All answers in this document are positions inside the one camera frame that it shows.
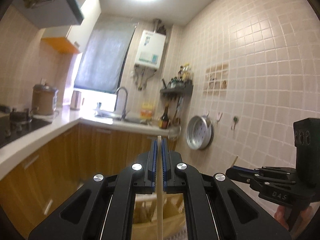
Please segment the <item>person's right hand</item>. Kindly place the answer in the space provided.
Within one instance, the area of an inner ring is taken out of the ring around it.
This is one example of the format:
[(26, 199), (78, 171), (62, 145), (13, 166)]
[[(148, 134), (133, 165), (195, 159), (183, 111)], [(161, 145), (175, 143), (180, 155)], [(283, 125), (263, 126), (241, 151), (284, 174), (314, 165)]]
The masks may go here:
[[(297, 239), (298, 236), (304, 231), (304, 229), (307, 227), (307, 225), (310, 223), (312, 218), (314, 217), (316, 211), (319, 208), (319, 202), (312, 203), (309, 205), (309, 207), (303, 211), (300, 212), (300, 223), (295, 224), (295, 228), (291, 230), (290, 234), (292, 239)], [(286, 207), (284, 206), (278, 206), (276, 213), (274, 214), (274, 218), (276, 221), (278, 221), (285, 229), (289, 229), (289, 226), (285, 220), (285, 211)]]

